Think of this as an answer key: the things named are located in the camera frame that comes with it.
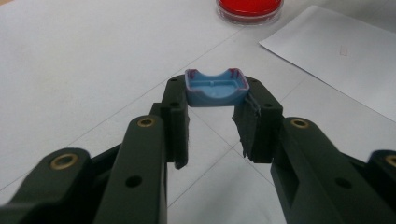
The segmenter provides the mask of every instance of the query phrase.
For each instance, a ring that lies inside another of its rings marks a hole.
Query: screw hole
[[[345,180],[344,178],[340,178],[340,177],[335,178],[335,183],[338,186],[340,186],[341,188],[344,188],[344,189],[351,189],[352,188],[352,184],[349,181]]]
[[[63,154],[52,160],[50,163],[50,168],[53,170],[63,170],[69,168],[74,165],[78,160],[78,156],[76,154]]]
[[[142,177],[140,177],[139,175],[134,175],[126,179],[125,185],[126,187],[132,189],[142,184],[142,181],[143,181]]]
[[[388,155],[385,160],[388,164],[396,167],[396,155]]]
[[[139,125],[142,128],[147,128],[150,127],[154,124],[154,119],[140,119],[137,122],[137,125]]]
[[[180,104],[179,104],[179,103],[176,103],[176,102],[173,102],[173,103],[170,104],[170,106],[172,106],[172,107],[179,107]]]
[[[309,126],[308,122],[306,122],[305,120],[302,120],[302,119],[293,119],[291,121],[291,124],[297,128],[301,128],[301,129],[306,129]]]

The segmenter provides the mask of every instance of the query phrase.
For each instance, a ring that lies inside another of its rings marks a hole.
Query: blue plastic tray
[[[185,76],[189,106],[239,105],[249,90],[248,81],[237,68],[230,68],[217,76],[188,69]]]

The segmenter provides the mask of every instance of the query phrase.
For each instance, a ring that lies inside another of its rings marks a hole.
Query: white table surface
[[[396,123],[262,48],[311,5],[396,33],[390,0],[286,0],[280,19],[243,27],[215,0],[16,0],[0,6],[0,203],[52,151],[95,156],[160,102],[186,68],[259,79],[286,117],[314,121],[348,155],[396,149]],[[245,160],[232,107],[190,108],[190,161],[169,164],[169,223],[285,223],[269,164]]]

